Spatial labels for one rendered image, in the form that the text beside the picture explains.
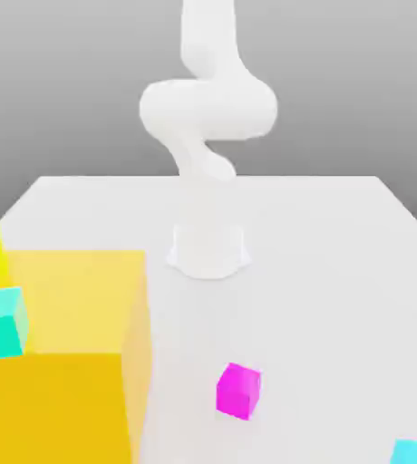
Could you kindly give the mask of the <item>large orange box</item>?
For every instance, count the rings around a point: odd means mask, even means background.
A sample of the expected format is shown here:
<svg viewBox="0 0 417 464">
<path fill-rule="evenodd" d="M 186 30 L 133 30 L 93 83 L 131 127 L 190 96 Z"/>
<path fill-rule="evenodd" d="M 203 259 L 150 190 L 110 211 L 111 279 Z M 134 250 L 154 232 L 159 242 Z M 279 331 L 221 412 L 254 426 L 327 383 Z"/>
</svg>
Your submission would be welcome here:
<svg viewBox="0 0 417 464">
<path fill-rule="evenodd" d="M 146 259 L 13 250 L 29 321 L 0 359 L 0 464 L 140 464 L 151 375 Z"/>
</svg>

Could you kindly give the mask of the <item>small magenta cube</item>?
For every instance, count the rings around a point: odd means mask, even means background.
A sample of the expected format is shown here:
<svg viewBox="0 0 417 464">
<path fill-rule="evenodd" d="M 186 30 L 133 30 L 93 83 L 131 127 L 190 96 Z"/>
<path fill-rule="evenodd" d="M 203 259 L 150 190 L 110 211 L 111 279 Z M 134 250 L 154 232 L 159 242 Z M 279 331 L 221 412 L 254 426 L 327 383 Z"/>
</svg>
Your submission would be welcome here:
<svg viewBox="0 0 417 464">
<path fill-rule="evenodd" d="M 249 421 L 261 389 L 261 372 L 229 363 L 217 383 L 216 409 L 243 421 Z"/>
</svg>

